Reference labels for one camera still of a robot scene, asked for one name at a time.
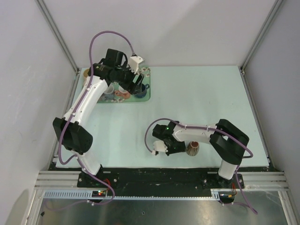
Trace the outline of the dark blue mug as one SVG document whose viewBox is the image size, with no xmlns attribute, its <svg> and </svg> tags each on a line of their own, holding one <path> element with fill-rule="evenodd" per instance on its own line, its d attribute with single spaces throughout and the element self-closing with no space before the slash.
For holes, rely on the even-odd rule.
<svg viewBox="0 0 300 225">
<path fill-rule="evenodd" d="M 134 95 L 136 98 L 144 98 L 147 94 L 147 90 L 150 88 L 149 84 L 141 84 L 141 91 Z"/>
</svg>

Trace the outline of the salmon pink mug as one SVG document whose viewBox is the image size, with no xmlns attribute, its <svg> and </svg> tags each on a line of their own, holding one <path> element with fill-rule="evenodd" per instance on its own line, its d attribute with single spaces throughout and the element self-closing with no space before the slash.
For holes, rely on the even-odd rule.
<svg viewBox="0 0 300 225">
<path fill-rule="evenodd" d="M 121 86 L 119 86 L 118 90 L 115 91 L 115 95 L 123 99 L 129 99 L 131 97 L 131 94 Z"/>
</svg>

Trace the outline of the brown striped mug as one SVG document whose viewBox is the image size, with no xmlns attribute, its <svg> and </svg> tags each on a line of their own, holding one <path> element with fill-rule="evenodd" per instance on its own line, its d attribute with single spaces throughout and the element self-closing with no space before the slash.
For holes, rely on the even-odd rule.
<svg viewBox="0 0 300 225">
<path fill-rule="evenodd" d="M 196 156 L 199 152 L 199 148 L 199 142 L 191 141 L 186 147 L 186 153 L 192 157 Z"/>
</svg>

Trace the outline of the grey blue small mug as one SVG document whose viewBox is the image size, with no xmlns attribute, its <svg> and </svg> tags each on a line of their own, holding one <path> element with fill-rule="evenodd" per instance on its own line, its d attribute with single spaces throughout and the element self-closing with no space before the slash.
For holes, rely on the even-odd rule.
<svg viewBox="0 0 300 225">
<path fill-rule="evenodd" d="M 104 99 L 105 100 L 112 100 L 114 99 L 114 86 L 112 84 L 110 84 L 108 86 L 108 88 L 104 91 L 103 95 L 104 95 Z"/>
</svg>

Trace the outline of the beige round mug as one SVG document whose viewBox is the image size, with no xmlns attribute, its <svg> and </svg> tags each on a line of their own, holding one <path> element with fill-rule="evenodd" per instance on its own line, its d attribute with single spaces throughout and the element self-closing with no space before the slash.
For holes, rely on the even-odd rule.
<svg viewBox="0 0 300 225">
<path fill-rule="evenodd" d="M 86 70 L 84 70 L 84 72 L 83 72 L 83 86 L 86 84 L 86 82 L 87 82 L 87 78 L 88 78 L 88 76 L 89 76 L 89 71 L 90 71 L 90 69 L 88 68 L 88 69 L 86 69 Z"/>
</svg>

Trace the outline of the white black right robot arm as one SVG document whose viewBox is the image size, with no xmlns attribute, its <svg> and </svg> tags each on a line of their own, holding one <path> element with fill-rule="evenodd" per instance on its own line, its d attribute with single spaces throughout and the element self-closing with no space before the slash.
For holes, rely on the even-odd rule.
<svg viewBox="0 0 300 225">
<path fill-rule="evenodd" d="M 233 177 L 244 158 L 251 158 L 253 154 L 247 148 L 249 137 L 226 119 L 206 126 L 186 125 L 179 121 L 165 118 L 167 125 L 156 124 L 152 136 L 157 138 L 150 152 L 166 155 L 192 152 L 199 150 L 199 143 L 209 144 L 221 157 L 221 164 L 213 179 L 222 188 L 232 186 Z"/>
</svg>

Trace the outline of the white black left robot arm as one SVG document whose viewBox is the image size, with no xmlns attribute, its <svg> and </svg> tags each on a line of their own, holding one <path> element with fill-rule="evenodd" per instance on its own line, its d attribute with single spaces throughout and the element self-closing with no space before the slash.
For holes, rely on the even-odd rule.
<svg viewBox="0 0 300 225">
<path fill-rule="evenodd" d="M 86 83 L 75 103 L 62 118 L 53 120 L 53 128 L 59 141 L 59 148 L 64 147 L 73 153 L 82 170 L 88 173 L 88 182 L 99 187 L 104 182 L 104 176 L 99 172 L 101 163 L 94 157 L 91 146 L 93 136 L 85 129 L 89 116 L 99 98 L 111 83 L 117 83 L 131 95 L 142 91 L 143 75 L 138 74 L 140 65 L 144 62 L 141 56 L 132 55 L 108 49 L 105 58 L 99 63 L 91 64 Z"/>
</svg>

